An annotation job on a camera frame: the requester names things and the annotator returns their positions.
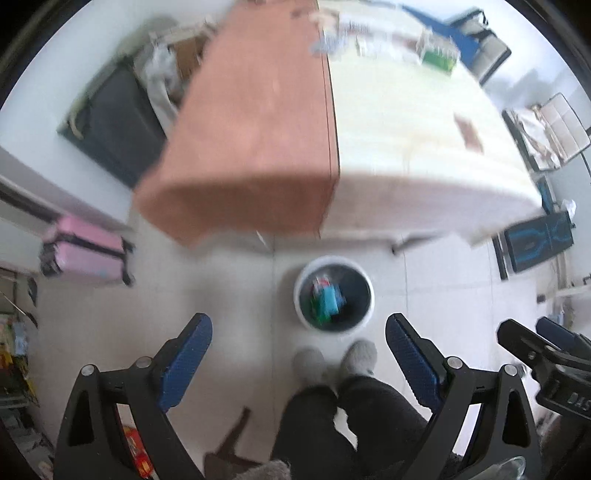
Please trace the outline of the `grey slipper left foot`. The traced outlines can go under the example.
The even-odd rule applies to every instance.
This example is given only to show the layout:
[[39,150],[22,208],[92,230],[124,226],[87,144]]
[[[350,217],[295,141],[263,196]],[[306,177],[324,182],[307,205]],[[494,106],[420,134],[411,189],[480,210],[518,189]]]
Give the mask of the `grey slipper left foot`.
[[318,348],[298,350],[293,360],[294,376],[301,387],[310,388],[328,384],[328,364]]

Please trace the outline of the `white round trash bin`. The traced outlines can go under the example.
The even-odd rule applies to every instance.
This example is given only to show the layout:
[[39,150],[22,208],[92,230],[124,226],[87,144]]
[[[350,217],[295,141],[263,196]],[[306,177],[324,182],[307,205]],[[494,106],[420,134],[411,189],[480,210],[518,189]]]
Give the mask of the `white round trash bin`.
[[328,335],[348,335],[367,326],[376,299],[373,283],[359,264],[327,255],[312,260],[298,273],[293,303],[305,328]]

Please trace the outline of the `dark suitcase by wall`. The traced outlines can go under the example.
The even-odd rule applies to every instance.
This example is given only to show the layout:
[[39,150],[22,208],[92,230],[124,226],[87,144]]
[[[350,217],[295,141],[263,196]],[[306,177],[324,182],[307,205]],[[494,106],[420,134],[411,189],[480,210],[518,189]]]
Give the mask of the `dark suitcase by wall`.
[[187,86],[165,40],[177,26],[170,16],[156,16],[125,37],[58,129],[130,189],[159,159]]

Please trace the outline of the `cream striped table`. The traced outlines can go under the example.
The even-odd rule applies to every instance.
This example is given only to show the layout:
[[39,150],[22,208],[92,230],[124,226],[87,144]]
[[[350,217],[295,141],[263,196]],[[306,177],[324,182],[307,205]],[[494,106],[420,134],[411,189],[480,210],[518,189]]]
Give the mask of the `cream striped table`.
[[[463,65],[423,65],[424,26],[402,7],[322,1],[322,31],[348,46],[331,55],[339,182],[325,237],[455,234],[477,244],[541,208],[499,111]],[[465,148],[454,120],[473,122],[483,153]]]

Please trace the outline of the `grey slipper foot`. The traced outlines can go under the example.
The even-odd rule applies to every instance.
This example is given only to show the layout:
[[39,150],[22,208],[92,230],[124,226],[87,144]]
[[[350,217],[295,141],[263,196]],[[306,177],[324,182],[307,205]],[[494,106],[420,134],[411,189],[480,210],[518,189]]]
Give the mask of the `grey slipper foot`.
[[360,339],[349,346],[339,366],[339,381],[345,382],[353,377],[373,377],[378,361],[378,351],[374,342]]
[[294,376],[301,387],[310,388],[328,384],[328,364],[318,348],[298,350],[293,360]]

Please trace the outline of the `red blue white snack packet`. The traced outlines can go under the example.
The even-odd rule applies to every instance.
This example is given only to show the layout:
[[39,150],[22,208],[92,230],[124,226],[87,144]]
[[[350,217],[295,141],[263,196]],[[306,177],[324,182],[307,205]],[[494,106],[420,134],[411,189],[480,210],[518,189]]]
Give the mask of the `red blue white snack packet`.
[[315,275],[311,282],[311,299],[319,301],[325,290],[332,287],[332,281],[327,274]]

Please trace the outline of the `brown card on table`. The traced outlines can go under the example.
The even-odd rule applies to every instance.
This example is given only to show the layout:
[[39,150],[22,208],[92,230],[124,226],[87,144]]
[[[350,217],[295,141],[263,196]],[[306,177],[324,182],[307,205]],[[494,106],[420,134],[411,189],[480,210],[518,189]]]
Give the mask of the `brown card on table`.
[[464,141],[465,148],[475,153],[483,153],[484,147],[473,122],[459,115],[455,115],[454,120]]

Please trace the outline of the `grey slipper right foot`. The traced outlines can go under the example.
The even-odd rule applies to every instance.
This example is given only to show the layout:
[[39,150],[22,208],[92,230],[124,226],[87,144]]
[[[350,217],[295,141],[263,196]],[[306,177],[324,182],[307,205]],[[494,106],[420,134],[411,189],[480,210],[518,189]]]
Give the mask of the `grey slipper right foot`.
[[374,342],[360,339],[349,346],[339,366],[339,381],[345,382],[353,377],[373,377],[378,361],[378,351]]

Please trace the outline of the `grey foil blister pack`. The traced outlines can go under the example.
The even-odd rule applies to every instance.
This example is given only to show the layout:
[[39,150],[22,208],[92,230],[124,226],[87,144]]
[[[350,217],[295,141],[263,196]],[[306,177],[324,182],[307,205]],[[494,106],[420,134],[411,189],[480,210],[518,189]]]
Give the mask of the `grey foil blister pack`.
[[322,34],[318,41],[311,45],[312,55],[338,55],[348,46],[348,39],[344,36]]

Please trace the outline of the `pink suitcase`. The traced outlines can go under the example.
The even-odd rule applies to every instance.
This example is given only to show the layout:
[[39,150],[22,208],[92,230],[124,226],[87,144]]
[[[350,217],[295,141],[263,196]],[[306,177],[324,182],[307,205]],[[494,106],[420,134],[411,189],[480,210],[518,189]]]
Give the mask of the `pink suitcase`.
[[133,251],[134,245],[116,233],[62,216],[43,236],[40,271],[45,278],[131,287],[134,279],[128,260]]

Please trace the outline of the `white chair with cloth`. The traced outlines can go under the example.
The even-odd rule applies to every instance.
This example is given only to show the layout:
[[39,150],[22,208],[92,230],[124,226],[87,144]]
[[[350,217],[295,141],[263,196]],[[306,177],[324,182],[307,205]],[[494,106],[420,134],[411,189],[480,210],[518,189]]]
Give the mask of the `white chair with cloth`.
[[590,147],[588,130],[562,93],[544,104],[504,109],[502,118],[534,173],[560,170]]

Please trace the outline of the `black blue exercise bench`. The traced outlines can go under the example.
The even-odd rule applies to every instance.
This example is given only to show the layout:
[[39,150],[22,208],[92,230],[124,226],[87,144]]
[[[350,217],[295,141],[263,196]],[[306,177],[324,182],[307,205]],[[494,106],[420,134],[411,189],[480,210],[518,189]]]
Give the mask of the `black blue exercise bench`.
[[574,224],[567,211],[515,224],[492,238],[500,279],[507,281],[552,260],[574,245]]

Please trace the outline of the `person's black trouser legs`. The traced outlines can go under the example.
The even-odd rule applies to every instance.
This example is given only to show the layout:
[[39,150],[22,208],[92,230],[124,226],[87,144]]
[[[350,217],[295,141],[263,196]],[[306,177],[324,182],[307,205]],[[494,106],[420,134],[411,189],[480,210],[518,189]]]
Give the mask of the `person's black trouser legs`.
[[308,387],[288,401],[271,460],[294,479],[393,479],[427,420],[398,390],[356,376],[337,390]]

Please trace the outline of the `blue folder board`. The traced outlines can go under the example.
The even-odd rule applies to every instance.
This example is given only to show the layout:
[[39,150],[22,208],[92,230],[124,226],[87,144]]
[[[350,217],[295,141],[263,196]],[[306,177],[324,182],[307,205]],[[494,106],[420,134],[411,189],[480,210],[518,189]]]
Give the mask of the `blue folder board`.
[[422,22],[426,27],[433,30],[443,37],[451,38],[458,49],[460,50],[460,60],[467,67],[471,68],[475,62],[479,51],[479,43],[477,40],[469,35],[462,33],[458,28],[445,24],[438,19],[414,9],[407,5],[402,5],[402,8],[413,15],[417,20]]

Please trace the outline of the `brown table runner cloth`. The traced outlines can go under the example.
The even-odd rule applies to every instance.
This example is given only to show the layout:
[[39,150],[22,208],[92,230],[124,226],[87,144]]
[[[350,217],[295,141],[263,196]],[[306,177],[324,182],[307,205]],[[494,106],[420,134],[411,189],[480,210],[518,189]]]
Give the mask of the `brown table runner cloth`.
[[239,1],[204,52],[137,212],[184,246],[222,231],[314,235],[339,160],[314,1]]

